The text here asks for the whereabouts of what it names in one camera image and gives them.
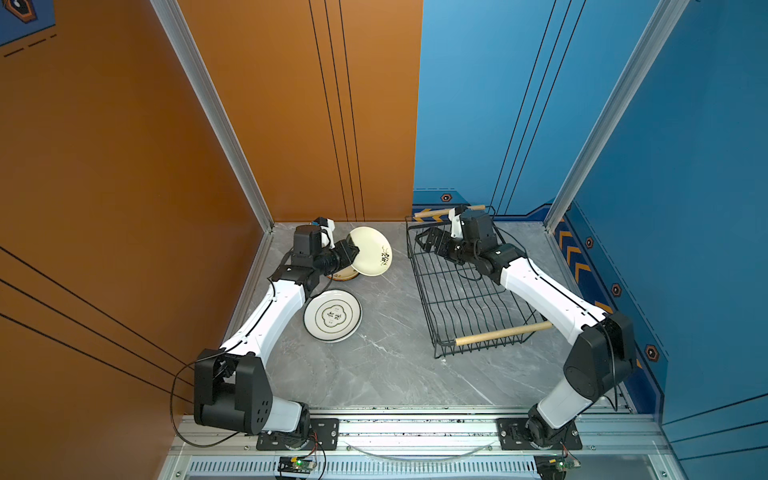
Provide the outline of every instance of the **dish rack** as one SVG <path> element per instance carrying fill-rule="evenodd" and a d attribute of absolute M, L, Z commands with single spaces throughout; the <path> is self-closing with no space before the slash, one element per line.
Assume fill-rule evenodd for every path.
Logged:
<path fill-rule="evenodd" d="M 412 222 L 406 218 L 406 243 L 413 275 L 438 359 L 456 353 L 523 343 L 533 333 L 508 336 L 457 346 L 454 340 L 515 326 L 544 321 L 541 314 L 520 296 L 480 275 L 470 263 L 457 265 L 426 253 L 416 243 L 416 235 L 430 227 L 450 233 L 451 223 Z"/>

